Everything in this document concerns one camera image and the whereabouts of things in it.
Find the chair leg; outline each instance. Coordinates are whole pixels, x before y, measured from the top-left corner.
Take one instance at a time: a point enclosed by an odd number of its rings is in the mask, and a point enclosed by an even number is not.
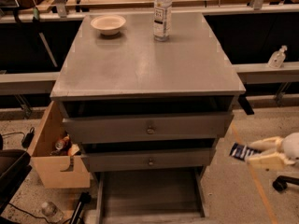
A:
[[[287,183],[292,183],[299,186],[299,178],[280,175],[272,184],[276,191],[283,191],[288,187]]]
[[[254,111],[253,111],[249,101],[246,99],[245,94],[241,94],[237,101],[239,102],[239,104],[241,105],[241,107],[243,108],[243,110],[245,111],[245,113],[247,115],[254,115]]]

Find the drawer knob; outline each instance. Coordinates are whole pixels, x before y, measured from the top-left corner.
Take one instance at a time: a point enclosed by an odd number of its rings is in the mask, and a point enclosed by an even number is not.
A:
[[[153,166],[153,159],[149,159],[149,166]]]
[[[153,127],[149,126],[148,129],[147,129],[147,133],[148,134],[154,134],[155,133],[155,129]]]

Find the white object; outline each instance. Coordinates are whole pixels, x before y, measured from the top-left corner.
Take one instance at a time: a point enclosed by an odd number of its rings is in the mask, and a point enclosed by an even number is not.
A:
[[[91,26],[100,31],[102,35],[115,35],[126,23],[124,17],[119,15],[104,15],[92,20]]]
[[[299,160],[299,133],[292,133],[282,140],[282,148],[285,155],[293,160]]]
[[[58,223],[64,217],[64,213],[53,202],[42,203],[41,212],[51,223]]]
[[[262,153],[246,158],[246,163],[254,168],[281,170],[286,165],[294,165],[299,159],[299,133],[292,133],[285,138],[276,136],[258,140],[249,147]]]
[[[281,46],[281,49],[275,51],[268,62],[268,66],[274,69],[279,69],[283,61],[286,59],[286,54],[284,53],[287,50],[287,46]]]
[[[156,40],[165,41],[171,29],[172,0],[155,0],[153,34]]]

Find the black chair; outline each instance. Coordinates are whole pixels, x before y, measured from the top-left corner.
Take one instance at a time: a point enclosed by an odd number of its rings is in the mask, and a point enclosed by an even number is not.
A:
[[[30,155],[23,150],[0,150],[0,215],[31,171]],[[12,222],[0,217],[1,224]]]

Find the cardboard box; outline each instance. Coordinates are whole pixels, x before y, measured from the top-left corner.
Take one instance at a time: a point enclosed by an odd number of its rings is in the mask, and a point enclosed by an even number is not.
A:
[[[88,188],[91,176],[80,156],[73,156],[72,161],[70,156],[50,156],[56,141],[64,135],[62,114],[51,102],[27,150],[32,164],[45,188]]]

